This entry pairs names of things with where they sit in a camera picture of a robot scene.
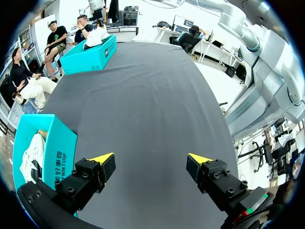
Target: white floor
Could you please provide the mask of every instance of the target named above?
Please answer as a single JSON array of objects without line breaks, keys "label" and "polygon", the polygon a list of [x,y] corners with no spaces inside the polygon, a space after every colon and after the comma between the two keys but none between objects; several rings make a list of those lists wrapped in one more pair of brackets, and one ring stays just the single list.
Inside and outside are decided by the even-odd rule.
[{"label": "white floor", "polygon": [[[202,63],[198,63],[196,60],[194,60],[194,63],[209,84],[217,102],[228,102],[227,105],[223,105],[223,108],[227,110],[242,88],[242,85],[239,84],[240,79],[236,75],[233,78],[229,77],[224,73],[226,67],[218,65],[216,62],[209,59],[205,58]],[[259,135],[249,143],[246,142],[246,144],[243,146],[243,149],[242,145],[239,145],[238,152],[236,153],[247,153],[256,148],[256,145],[252,145],[253,141],[256,141],[258,145],[261,146],[264,139],[265,137]],[[247,180],[249,189],[255,189],[258,186],[262,188],[270,187],[269,178],[267,178],[270,173],[268,164],[264,164],[261,168],[259,168],[259,171],[255,173],[254,170],[258,167],[259,158],[248,158],[249,156],[242,157],[237,162],[239,179]]]}]

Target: teal box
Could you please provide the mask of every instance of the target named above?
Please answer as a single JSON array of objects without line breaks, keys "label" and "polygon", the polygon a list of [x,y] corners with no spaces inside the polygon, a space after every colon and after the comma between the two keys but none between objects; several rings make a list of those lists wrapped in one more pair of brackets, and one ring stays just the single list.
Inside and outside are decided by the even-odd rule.
[{"label": "teal box", "polygon": [[42,162],[42,181],[55,190],[55,179],[62,180],[73,170],[77,135],[54,114],[24,114],[17,128],[13,149],[13,179],[16,191],[25,184],[20,171],[23,153],[38,130],[48,132]]},{"label": "teal box", "polygon": [[61,57],[61,65],[66,75],[102,70],[117,50],[116,35],[102,40],[102,44],[84,50],[86,40],[76,45]]}]

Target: backpack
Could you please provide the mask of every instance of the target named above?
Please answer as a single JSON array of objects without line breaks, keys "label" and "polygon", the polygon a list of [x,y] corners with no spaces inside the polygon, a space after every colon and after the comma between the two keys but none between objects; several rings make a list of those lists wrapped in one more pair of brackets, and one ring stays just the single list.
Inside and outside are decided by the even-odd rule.
[{"label": "backpack", "polygon": [[160,28],[162,28],[164,26],[168,27],[169,29],[172,28],[172,26],[169,25],[169,23],[167,23],[166,21],[160,21],[160,22],[158,22],[157,25],[153,25],[152,27],[160,27]]},{"label": "backpack", "polygon": [[226,73],[228,76],[230,76],[232,78],[235,74],[235,68],[234,67],[228,67],[227,70],[225,70],[224,73]]}]

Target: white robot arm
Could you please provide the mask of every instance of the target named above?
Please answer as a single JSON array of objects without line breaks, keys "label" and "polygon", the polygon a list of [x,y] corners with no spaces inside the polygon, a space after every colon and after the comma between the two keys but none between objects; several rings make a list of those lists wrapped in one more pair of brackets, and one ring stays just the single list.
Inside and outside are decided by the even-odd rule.
[{"label": "white robot arm", "polygon": [[225,114],[234,140],[270,124],[282,114],[294,123],[304,118],[301,105],[305,97],[304,75],[298,58],[285,40],[257,25],[250,30],[244,24],[245,13],[224,0],[187,2],[220,12],[218,25],[246,46],[244,60],[252,68],[250,76],[254,83]]}]

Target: white cloth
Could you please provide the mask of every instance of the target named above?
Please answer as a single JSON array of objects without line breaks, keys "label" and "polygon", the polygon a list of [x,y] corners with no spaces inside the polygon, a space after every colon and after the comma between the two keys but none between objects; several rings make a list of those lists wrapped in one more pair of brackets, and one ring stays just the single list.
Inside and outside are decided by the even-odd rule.
[{"label": "white cloth", "polygon": [[294,139],[295,137],[296,137],[296,133],[295,131],[293,131],[288,135],[280,136],[278,138],[278,142],[281,144],[282,147],[284,147],[289,140]]},{"label": "white cloth", "polygon": [[53,82],[47,77],[41,77],[38,80],[31,78],[28,85],[26,85],[20,92],[24,99],[35,98],[39,109],[44,107],[46,98],[43,92],[52,93],[57,83]]},{"label": "white cloth", "polygon": [[34,184],[36,184],[35,180],[31,176],[31,171],[32,169],[37,170],[37,168],[32,161],[36,160],[39,166],[42,168],[44,146],[45,142],[42,135],[37,133],[32,138],[29,148],[23,153],[20,171],[25,179],[25,182],[32,181]]}]

